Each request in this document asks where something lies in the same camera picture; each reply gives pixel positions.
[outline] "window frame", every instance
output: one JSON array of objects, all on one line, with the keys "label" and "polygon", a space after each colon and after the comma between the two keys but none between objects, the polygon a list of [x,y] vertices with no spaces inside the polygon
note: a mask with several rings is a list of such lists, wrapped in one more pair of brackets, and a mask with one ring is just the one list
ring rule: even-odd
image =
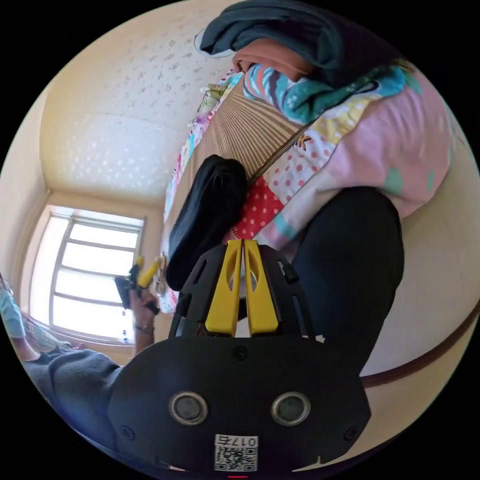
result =
[{"label": "window frame", "polygon": [[[140,256],[141,254],[141,248],[142,248],[142,240],[143,240],[143,233],[145,229],[145,218],[142,221],[142,225],[136,226],[133,224],[126,224],[126,223],[120,223],[120,222],[115,222],[115,221],[107,221],[107,220],[101,220],[101,219],[93,219],[93,218],[88,218],[84,217],[81,215],[77,214],[62,214],[60,212],[50,212],[48,222],[52,218],[60,218],[64,220],[68,220],[68,225],[65,229],[65,233],[63,234],[61,243],[60,243],[60,248],[58,249],[56,259],[55,259],[55,265],[53,268],[53,274],[51,278],[51,284],[50,284],[50,289],[49,289],[49,300],[48,300],[48,328],[57,334],[70,337],[79,341],[84,341],[84,342],[91,342],[91,343],[102,343],[102,344],[110,344],[110,345],[131,345],[133,343],[132,339],[128,339],[127,342],[124,340],[122,341],[120,338],[115,338],[115,337],[108,337],[108,336],[101,336],[101,335],[90,335],[88,332],[82,332],[82,331],[77,331],[77,330],[71,330],[69,328],[64,328],[64,327],[59,327],[54,325],[54,298],[55,296],[61,297],[67,300],[74,300],[74,301],[80,301],[80,302],[85,302],[88,304],[93,304],[93,305],[107,305],[107,306],[114,306],[114,307],[122,307],[122,302],[120,301],[120,297],[118,298],[118,302],[111,302],[111,301],[102,301],[102,300],[92,300],[92,299],[85,299],[82,297],[76,297],[74,295],[69,295],[69,294],[64,294],[64,293],[57,293],[55,292],[55,288],[57,285],[57,277],[58,273],[60,270],[63,271],[68,271],[68,272],[74,272],[74,273],[80,273],[80,274],[87,274],[87,275],[97,275],[99,277],[104,277],[104,278],[111,278],[112,281],[114,280],[116,275],[113,274],[107,274],[107,273],[99,273],[99,272],[94,272],[90,270],[81,270],[78,268],[72,268],[68,266],[62,265],[62,259],[65,254],[65,250],[67,248],[68,243],[73,243],[77,245],[85,245],[85,246],[91,246],[91,247],[99,247],[99,248],[107,248],[107,249],[112,249],[112,250],[121,250],[121,251],[126,251],[126,252],[132,252],[133,253],[133,262],[132,266],[135,264],[136,259]],[[136,233],[137,236],[137,241],[136,245],[133,248],[128,248],[128,247],[120,247],[116,245],[109,245],[106,243],[95,243],[95,242],[89,242],[89,241],[82,241],[82,240],[76,240],[76,239],[71,239],[70,235],[72,234],[72,230],[75,225],[84,225],[87,227],[97,227],[97,228],[102,228],[102,229],[109,229],[109,230],[114,230],[117,232],[128,232],[128,233]]]}]

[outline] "wristwatch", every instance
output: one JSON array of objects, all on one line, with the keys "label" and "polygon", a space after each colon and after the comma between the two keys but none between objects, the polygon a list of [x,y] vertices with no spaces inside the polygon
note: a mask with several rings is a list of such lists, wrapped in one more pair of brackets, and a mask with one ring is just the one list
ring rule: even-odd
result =
[{"label": "wristwatch", "polygon": [[140,332],[143,332],[146,335],[152,335],[154,332],[154,326],[153,325],[137,325],[136,323],[133,324],[133,328],[135,330],[140,330]]}]

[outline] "circular sensor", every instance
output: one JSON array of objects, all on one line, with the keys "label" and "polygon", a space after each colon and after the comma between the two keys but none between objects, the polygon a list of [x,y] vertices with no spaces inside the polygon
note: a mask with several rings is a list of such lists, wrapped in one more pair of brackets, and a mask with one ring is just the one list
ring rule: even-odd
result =
[{"label": "circular sensor", "polygon": [[310,413],[309,399],[302,393],[289,391],[280,395],[271,406],[271,416],[280,425],[301,424]]},{"label": "circular sensor", "polygon": [[193,391],[176,393],[170,399],[168,410],[178,423],[188,426],[201,424],[209,413],[207,402]]}]

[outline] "window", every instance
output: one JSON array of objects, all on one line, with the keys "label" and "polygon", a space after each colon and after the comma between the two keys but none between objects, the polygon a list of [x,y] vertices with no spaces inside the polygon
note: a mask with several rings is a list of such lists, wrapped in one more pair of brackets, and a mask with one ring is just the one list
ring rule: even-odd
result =
[{"label": "window", "polygon": [[144,221],[67,210],[52,210],[43,233],[31,279],[30,315],[81,340],[131,342],[132,312],[123,309],[114,278],[132,268]]}]

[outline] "black screw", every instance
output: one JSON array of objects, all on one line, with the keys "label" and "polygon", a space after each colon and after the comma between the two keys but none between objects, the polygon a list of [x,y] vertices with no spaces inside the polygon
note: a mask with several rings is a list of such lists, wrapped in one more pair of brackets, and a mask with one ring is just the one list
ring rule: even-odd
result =
[{"label": "black screw", "polygon": [[232,352],[235,360],[245,360],[249,356],[249,351],[242,345],[237,345]]},{"label": "black screw", "polygon": [[351,426],[344,434],[343,434],[343,439],[346,442],[350,442],[357,436],[357,427],[356,426]]},{"label": "black screw", "polygon": [[126,425],[123,425],[120,427],[121,429],[121,434],[127,439],[127,440],[135,440],[135,432]]}]

